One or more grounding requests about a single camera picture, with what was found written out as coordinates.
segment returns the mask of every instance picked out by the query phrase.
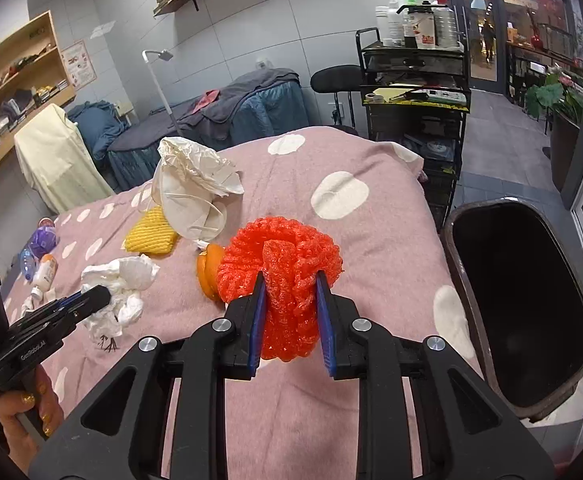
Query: blue cloth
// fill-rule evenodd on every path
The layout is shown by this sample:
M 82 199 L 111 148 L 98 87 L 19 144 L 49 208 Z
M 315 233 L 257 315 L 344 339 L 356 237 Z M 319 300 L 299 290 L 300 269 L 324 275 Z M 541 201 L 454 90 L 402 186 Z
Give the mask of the blue cloth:
M 147 118 L 143 122 L 149 123 L 150 119 Z M 246 99 L 232 118 L 227 139 L 205 137 L 192 140 L 220 151 L 243 142 L 274 137 L 307 126 L 309 126 L 309 119 L 300 85 L 289 81 L 261 90 Z M 142 123 L 134 126 L 134 128 L 143 127 Z M 148 135 L 155 133 L 155 128 L 152 130 L 148 132 Z M 140 186 L 154 176 L 160 161 L 159 143 L 160 139 L 156 139 L 150 144 L 142 143 L 143 145 L 136 149 L 125 146 L 125 150 L 120 151 L 115 150 L 115 146 L 111 146 L 112 149 L 107 152 L 107 158 L 123 190 Z
M 107 162 L 107 148 L 129 126 L 120 120 L 116 108 L 107 101 L 86 102 L 67 113 L 70 121 L 78 123 L 80 135 L 97 168 Z

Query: glass door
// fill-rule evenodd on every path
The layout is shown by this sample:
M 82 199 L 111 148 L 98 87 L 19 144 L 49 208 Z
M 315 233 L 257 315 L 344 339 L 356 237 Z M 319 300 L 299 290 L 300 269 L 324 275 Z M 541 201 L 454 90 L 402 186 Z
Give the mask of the glass door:
M 465 35 L 471 62 L 470 86 L 502 93 L 505 74 L 503 24 L 496 0 L 450 0 Z

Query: black chair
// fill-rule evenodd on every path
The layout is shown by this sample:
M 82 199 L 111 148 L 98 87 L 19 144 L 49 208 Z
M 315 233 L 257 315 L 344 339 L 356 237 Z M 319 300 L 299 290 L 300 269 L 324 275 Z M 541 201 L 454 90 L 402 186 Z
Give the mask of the black chair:
M 351 102 L 351 92 L 360 92 L 363 84 L 361 68 L 358 65 L 332 66 L 311 77 L 311 88 L 319 94 L 334 94 L 335 110 L 333 112 L 334 127 L 348 134 L 357 136 L 356 120 L 353 116 L 353 103 Z M 351 127 L 343 125 L 343 117 L 340 113 L 338 103 L 338 92 L 347 92 L 349 99 L 349 112 L 351 116 Z

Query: rolling cart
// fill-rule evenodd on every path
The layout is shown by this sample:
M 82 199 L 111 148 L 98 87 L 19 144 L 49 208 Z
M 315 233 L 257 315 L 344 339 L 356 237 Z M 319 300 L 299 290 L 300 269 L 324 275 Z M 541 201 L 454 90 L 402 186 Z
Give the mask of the rolling cart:
M 377 41 L 361 46 L 361 35 Z M 469 55 L 463 50 L 383 46 L 378 28 L 356 32 L 371 140 L 398 142 L 425 159 L 425 197 L 438 231 L 451 211 L 471 109 Z

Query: yellow cloth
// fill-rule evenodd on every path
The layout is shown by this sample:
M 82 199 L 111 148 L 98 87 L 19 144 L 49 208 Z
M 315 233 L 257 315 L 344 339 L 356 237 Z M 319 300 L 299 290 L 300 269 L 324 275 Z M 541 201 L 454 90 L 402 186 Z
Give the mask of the yellow cloth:
M 129 253 L 169 254 L 178 234 L 163 215 L 163 208 L 156 206 L 143 215 L 125 237 L 125 250 Z
M 52 211 L 62 213 L 114 195 L 78 127 L 57 105 L 47 105 L 25 124 L 14 136 L 14 145 L 27 183 Z

